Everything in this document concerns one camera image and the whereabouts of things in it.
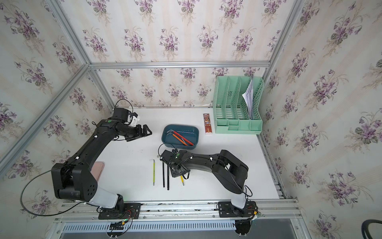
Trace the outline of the red handled hex key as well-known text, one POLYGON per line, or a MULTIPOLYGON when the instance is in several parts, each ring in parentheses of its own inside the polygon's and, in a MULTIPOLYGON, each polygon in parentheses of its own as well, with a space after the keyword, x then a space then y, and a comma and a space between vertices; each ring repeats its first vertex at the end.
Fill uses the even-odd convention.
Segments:
POLYGON ((178 132, 174 131, 173 133, 176 134, 177 136, 181 137, 188 145, 194 146, 194 144, 190 140, 186 139, 184 136, 182 136, 178 132))

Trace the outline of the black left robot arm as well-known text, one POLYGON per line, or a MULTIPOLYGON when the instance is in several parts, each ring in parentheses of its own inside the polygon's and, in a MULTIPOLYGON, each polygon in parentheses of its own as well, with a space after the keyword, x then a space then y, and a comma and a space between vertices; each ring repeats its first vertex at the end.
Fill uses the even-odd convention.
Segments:
POLYGON ((91 170, 102 151, 118 136, 125 137, 129 142, 149 135, 152 135, 152 131, 146 124, 131 127, 117 119, 101 120, 94 133, 73 156, 52 167, 56 198, 78 200, 103 209, 123 212, 123 197, 99 187, 91 170))

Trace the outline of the pink object behind arm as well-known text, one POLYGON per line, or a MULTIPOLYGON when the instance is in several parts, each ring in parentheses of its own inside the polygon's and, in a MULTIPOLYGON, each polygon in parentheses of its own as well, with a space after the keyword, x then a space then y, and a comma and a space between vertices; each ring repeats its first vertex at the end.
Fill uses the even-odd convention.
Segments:
POLYGON ((99 182, 99 179, 101 177, 104 167, 105 167, 105 163, 102 161, 95 162, 94 165, 92 166, 91 174, 97 182, 99 182))

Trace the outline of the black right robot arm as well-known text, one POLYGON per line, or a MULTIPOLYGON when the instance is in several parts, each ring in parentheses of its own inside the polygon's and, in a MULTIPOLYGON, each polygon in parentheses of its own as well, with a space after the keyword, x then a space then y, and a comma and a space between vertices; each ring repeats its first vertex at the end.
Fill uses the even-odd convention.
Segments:
POLYGON ((247 199, 245 182, 248 178, 249 167, 228 150, 217 154, 196 154, 187 150, 164 150, 160 160, 170 169, 172 177, 188 179, 192 170, 212 173, 221 185, 235 196, 231 204, 238 210, 243 210, 247 199))

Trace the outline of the teal plastic storage box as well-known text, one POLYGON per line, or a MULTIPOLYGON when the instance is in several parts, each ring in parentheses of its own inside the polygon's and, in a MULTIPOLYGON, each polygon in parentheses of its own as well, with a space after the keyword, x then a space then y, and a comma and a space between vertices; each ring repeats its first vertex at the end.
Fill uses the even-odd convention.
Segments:
POLYGON ((163 129, 162 143, 177 149, 195 149, 199 142, 199 130, 195 126, 169 124, 163 129))

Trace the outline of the short black hex key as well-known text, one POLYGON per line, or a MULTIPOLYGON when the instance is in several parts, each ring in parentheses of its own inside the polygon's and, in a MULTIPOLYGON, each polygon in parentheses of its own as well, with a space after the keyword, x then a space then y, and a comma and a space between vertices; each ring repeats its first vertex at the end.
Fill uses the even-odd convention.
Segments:
POLYGON ((166 187, 166 181, 165 181, 165 163, 162 161, 162 182, 163 182, 163 188, 166 187))

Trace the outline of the red pencil box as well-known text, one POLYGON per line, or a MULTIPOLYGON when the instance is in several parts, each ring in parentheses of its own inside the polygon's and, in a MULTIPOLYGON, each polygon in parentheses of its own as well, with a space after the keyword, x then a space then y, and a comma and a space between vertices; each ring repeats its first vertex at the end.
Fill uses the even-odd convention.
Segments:
POLYGON ((203 114, 205 134, 212 134, 212 126, 209 114, 203 114))

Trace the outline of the mint green file organizer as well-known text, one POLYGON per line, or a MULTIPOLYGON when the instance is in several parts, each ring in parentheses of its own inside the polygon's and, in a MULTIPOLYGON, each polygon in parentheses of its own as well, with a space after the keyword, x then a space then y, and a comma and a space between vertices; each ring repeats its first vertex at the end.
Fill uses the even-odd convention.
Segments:
POLYGON ((264 88, 261 77, 219 76, 213 96, 213 122, 219 134, 256 134, 263 130, 259 105, 264 88), (253 118, 248 118, 246 103, 242 97, 250 79, 253 79, 253 118))

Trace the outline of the white slotted vent panel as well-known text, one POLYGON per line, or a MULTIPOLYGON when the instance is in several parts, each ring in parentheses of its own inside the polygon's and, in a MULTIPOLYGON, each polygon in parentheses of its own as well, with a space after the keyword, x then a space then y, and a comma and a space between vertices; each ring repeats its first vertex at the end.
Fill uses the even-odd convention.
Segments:
POLYGON ((106 233, 106 232, 188 232, 188 231, 234 231, 233 220, 204 221, 151 221, 128 223, 122 229, 112 229, 111 222, 66 223, 63 233, 106 233))

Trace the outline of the green handled hex key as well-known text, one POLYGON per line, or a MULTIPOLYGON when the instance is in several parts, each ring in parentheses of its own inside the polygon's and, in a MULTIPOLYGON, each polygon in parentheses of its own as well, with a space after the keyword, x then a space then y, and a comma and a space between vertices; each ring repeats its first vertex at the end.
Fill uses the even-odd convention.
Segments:
POLYGON ((155 159, 150 159, 149 161, 152 161, 153 162, 153 186, 155 186, 155 178, 156 178, 156 163, 155 163, 155 159))

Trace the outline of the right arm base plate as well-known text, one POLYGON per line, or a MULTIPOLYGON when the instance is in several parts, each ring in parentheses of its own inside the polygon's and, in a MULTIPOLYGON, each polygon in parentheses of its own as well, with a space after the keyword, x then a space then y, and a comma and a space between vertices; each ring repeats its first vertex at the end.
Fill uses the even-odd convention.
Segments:
POLYGON ((243 209, 237 208, 229 201, 218 202, 216 209, 220 218, 258 218, 262 217, 262 213, 256 202, 247 200, 243 209))

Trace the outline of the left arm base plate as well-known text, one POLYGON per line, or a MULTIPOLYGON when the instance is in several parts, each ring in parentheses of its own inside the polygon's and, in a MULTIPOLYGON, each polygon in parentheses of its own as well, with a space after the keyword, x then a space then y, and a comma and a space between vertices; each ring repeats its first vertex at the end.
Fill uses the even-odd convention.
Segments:
POLYGON ((141 203, 124 203, 122 209, 113 208, 113 209, 98 209, 98 219, 99 220, 123 220, 129 219, 138 219, 139 212, 141 209, 141 203))

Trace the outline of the aluminium mounting rail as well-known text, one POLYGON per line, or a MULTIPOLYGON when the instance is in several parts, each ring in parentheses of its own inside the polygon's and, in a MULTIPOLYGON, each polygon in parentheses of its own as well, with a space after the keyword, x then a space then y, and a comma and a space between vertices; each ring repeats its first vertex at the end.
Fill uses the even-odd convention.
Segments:
MULTIPOLYGON (((295 200, 291 199, 253 199, 258 207, 258 219, 301 219, 302 213, 295 200)), ((234 213, 228 215, 217 200, 199 201, 143 201, 134 222, 221 220, 221 215, 238 220, 234 213)), ((99 222, 95 207, 79 205, 71 211, 54 217, 55 223, 99 222)))

